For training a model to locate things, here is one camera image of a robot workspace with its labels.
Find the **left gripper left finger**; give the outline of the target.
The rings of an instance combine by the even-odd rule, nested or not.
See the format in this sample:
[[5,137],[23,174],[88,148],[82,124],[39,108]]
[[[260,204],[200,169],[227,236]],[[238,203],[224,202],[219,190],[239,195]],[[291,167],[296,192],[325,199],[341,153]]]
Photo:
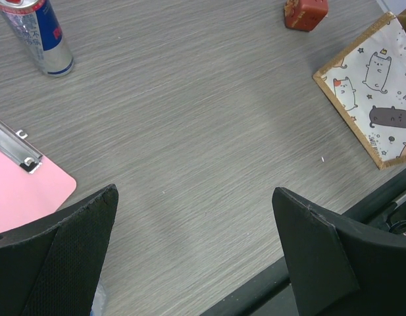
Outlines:
[[110,184],[0,233],[0,315],[89,315],[118,206]]

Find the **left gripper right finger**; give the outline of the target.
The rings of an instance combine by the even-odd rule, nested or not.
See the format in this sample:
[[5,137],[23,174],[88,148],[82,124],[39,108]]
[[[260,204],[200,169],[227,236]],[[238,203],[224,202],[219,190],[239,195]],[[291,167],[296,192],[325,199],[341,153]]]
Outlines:
[[300,315],[406,315],[406,236],[286,188],[272,207]]

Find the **Red Bull can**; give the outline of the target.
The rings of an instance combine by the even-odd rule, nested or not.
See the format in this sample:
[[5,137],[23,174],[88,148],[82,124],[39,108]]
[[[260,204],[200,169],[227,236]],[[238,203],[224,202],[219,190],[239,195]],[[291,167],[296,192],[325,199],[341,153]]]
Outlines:
[[74,67],[74,57],[49,0],[0,1],[0,14],[42,73],[60,77]]

